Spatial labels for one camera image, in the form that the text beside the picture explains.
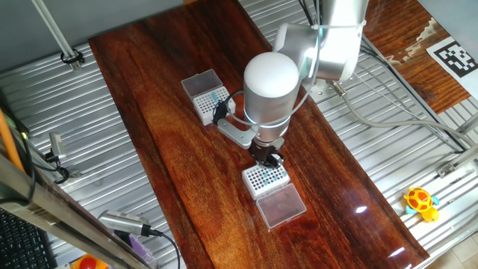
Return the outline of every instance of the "reddish wood surface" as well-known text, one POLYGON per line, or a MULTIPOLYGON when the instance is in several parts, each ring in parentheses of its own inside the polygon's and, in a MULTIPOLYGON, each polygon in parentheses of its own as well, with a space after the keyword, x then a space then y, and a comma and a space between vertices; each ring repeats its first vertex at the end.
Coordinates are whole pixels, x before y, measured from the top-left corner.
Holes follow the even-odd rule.
POLYGON ((307 212, 267 230, 240 175, 252 158, 202 126, 181 86, 212 68, 236 91, 270 49, 236 1, 197 1, 90 45, 188 268, 406 268, 428 257, 310 98, 283 149, 307 212))
POLYGON ((417 0, 370 0, 364 34, 436 113, 470 97, 426 52, 450 35, 417 0))

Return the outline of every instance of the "keyboard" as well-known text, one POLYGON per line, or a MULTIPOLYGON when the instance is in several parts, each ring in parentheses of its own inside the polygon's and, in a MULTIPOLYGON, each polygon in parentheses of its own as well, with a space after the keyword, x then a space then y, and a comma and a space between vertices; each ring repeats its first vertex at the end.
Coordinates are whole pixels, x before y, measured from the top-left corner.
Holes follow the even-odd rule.
POLYGON ((0 268, 50 269, 56 262, 48 249, 46 233, 0 209, 0 268))

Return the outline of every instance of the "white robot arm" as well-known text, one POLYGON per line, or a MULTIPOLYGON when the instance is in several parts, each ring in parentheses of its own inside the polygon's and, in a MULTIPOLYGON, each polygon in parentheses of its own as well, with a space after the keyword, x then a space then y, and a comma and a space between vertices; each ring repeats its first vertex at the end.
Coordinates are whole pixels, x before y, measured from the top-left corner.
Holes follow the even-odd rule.
POLYGON ((251 128, 242 132, 226 120, 219 130, 266 167, 284 161, 279 150, 300 86, 316 79, 348 79, 356 67, 368 0, 321 0, 316 25, 281 25, 273 52, 254 57, 244 71, 244 114, 251 128))

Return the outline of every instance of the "metal pole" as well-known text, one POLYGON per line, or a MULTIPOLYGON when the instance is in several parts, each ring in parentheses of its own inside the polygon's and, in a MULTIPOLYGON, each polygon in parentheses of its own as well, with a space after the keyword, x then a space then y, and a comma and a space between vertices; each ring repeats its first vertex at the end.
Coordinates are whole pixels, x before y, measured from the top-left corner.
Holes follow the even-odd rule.
POLYGON ((478 126, 478 113, 471 116, 471 118, 469 118, 463 124, 461 124, 456 131, 461 132, 462 134, 466 134, 477 126, 478 126))
MULTIPOLYGON (((66 59, 72 59, 76 57, 75 52, 72 50, 72 47, 68 44, 68 42, 65 39, 65 36, 61 33, 60 28, 58 27, 55 19, 53 19, 52 14, 46 7, 45 3, 43 0, 31 0, 33 2, 33 5, 37 9, 38 13, 41 15, 43 18, 43 21, 46 23, 46 26, 50 29, 53 37, 57 41, 58 45, 60 46, 61 51, 65 54, 66 59)), ((79 71, 81 70, 81 65, 79 62, 74 62, 69 64, 73 71, 79 71)))
MULTIPOLYGON (((23 197, 28 196, 31 189, 31 178, 1 154, 0 175, 2 185, 8 186, 23 197)), ((49 185, 51 182, 47 182, 35 183, 32 204, 25 207, 12 204, 2 204, 0 206, 40 228, 45 227, 44 221, 46 221, 48 225, 56 226, 59 230, 70 231, 70 236, 65 236, 64 233, 56 233, 57 229, 49 229, 49 232, 75 247, 84 251, 93 250, 93 253, 99 255, 99 259, 104 259, 105 262, 116 268, 149 268, 138 254, 112 232, 109 232, 106 227, 100 224, 103 231, 98 229, 95 222, 99 222, 94 217, 90 215, 91 219, 88 220, 72 210, 70 207, 79 206, 78 203, 73 202, 71 197, 64 194, 58 186, 49 185)))

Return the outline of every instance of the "cable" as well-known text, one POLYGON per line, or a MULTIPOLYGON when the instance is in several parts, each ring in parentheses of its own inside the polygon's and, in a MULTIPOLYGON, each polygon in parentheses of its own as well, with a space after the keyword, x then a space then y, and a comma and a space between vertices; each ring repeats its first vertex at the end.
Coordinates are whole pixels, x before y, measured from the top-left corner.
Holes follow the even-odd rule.
POLYGON ((24 173, 25 169, 23 169, 23 164, 18 155, 18 151, 16 150, 15 142, 13 142, 13 136, 12 136, 12 133, 10 132, 10 127, 8 127, 7 120, 5 119, 5 115, 3 115, 3 111, 1 109, 0 109, 0 135, 3 138, 5 148, 7 149, 8 158, 13 164, 15 164, 15 166, 18 169, 20 169, 24 173))
POLYGON ((395 70, 390 66, 390 64, 389 64, 383 57, 381 57, 381 56, 378 55, 376 52, 371 51, 369 48, 367 48, 367 47, 365 47, 365 46, 363 46, 363 45, 360 46, 360 51, 361 51, 361 52, 364 52, 364 53, 367 54, 367 55, 370 55, 370 56, 374 57, 374 58, 377 59, 379 62, 381 62, 381 63, 392 73, 392 75, 394 75, 395 78, 397 78, 398 81, 400 81, 400 83, 402 84, 402 86, 404 86, 404 87, 406 88, 406 85, 405 85, 405 84, 403 83, 403 81, 400 79, 400 77, 398 76, 398 74, 395 72, 395 70))
POLYGON ((314 22, 312 21, 311 14, 308 12, 308 8, 307 8, 307 4, 305 3, 305 0, 297 0, 297 1, 299 2, 300 6, 304 10, 305 17, 307 18, 309 25, 313 25, 314 22))
POLYGON ((62 184, 66 180, 69 179, 69 171, 68 171, 68 169, 62 167, 61 163, 59 161, 57 161, 56 164, 57 164, 57 167, 55 169, 53 169, 53 168, 47 168, 47 167, 43 167, 39 164, 33 163, 33 165, 38 169, 49 171, 49 172, 59 172, 59 174, 61 174, 63 176, 63 178, 61 180, 53 181, 55 184, 59 185, 59 184, 62 184))
POLYGON ((60 166, 59 166, 58 164, 57 164, 57 167, 56 167, 55 169, 43 167, 43 166, 41 166, 41 165, 39 165, 39 164, 35 164, 35 163, 33 163, 33 165, 34 165, 36 168, 38 168, 38 169, 45 170, 45 171, 49 171, 49 172, 57 172, 57 171, 59 171, 59 169, 60 169, 60 166))
POLYGON ((151 229, 151 230, 149 230, 149 234, 164 237, 169 242, 171 242, 174 249, 176 250, 176 255, 178 257, 178 269, 179 269, 181 267, 181 256, 179 255, 179 250, 178 250, 178 246, 176 245, 176 243, 174 243, 174 241, 169 236, 165 235, 163 232, 159 232, 158 230, 151 229))
MULTIPOLYGON (((302 98, 302 100, 300 100, 300 103, 292 110, 292 112, 289 113, 289 115, 285 116, 285 117, 282 117, 280 119, 277 119, 277 120, 273 120, 273 121, 270 121, 268 123, 250 123, 250 122, 247 122, 247 121, 244 121, 244 120, 241 120, 239 119, 238 117, 236 117, 234 115, 234 113, 231 112, 231 108, 229 108, 228 105, 226 105, 226 109, 227 109, 227 112, 229 114, 231 114, 232 118, 234 120, 236 120, 237 122, 239 123, 242 123, 244 125, 247 125, 247 126, 271 126, 271 125, 274 125, 274 124, 277 124, 277 123, 281 123, 283 121, 285 121, 287 118, 289 118, 290 116, 292 116, 292 114, 296 113, 297 110, 299 110, 299 108, 304 104, 305 100, 307 99, 307 97, 310 95, 312 91, 312 86, 309 87, 307 93, 305 93, 304 97, 302 98)), ((236 94, 239 94, 239 93, 242 93, 243 91, 240 90, 240 91, 237 91, 235 93, 233 93, 233 95, 236 95, 236 94)))
POLYGON ((350 100, 349 100, 349 97, 347 95, 344 95, 342 96, 342 99, 344 100, 345 104, 347 105, 347 107, 349 107, 350 109, 350 112, 352 112, 352 114, 354 114, 359 121, 361 121, 362 123, 364 124, 367 124, 369 126, 373 126, 373 127, 379 127, 379 128, 390 128, 390 127, 397 127, 397 126, 407 126, 407 125, 425 125, 425 126, 431 126, 431 127, 436 127, 438 129, 442 129, 442 130, 445 130, 445 131, 448 131, 452 134, 454 134, 455 136, 457 136, 458 138, 460 138, 461 140, 463 140, 465 143, 467 143, 469 146, 474 146, 474 143, 472 140, 470 140, 469 138, 465 137, 463 134, 457 132, 456 130, 448 127, 448 126, 444 126, 440 123, 434 123, 434 122, 431 122, 431 121, 428 121, 428 120, 406 120, 406 121, 402 121, 402 122, 395 122, 395 123, 375 123, 373 121, 369 121, 367 119, 365 119, 364 117, 362 117, 356 110, 355 108, 352 106, 352 103, 350 103, 350 100))
POLYGON ((27 154, 28 164, 30 165, 30 177, 31 177, 31 189, 30 194, 28 195, 28 201, 31 202, 33 195, 35 193, 35 166, 33 165, 33 159, 31 157, 30 147, 28 146, 28 136, 26 133, 21 133, 20 136, 22 137, 23 146, 25 147, 25 152, 27 154))
POLYGON ((66 180, 69 179, 69 171, 66 168, 59 167, 58 172, 63 175, 63 179, 53 181, 57 185, 64 183, 66 180))

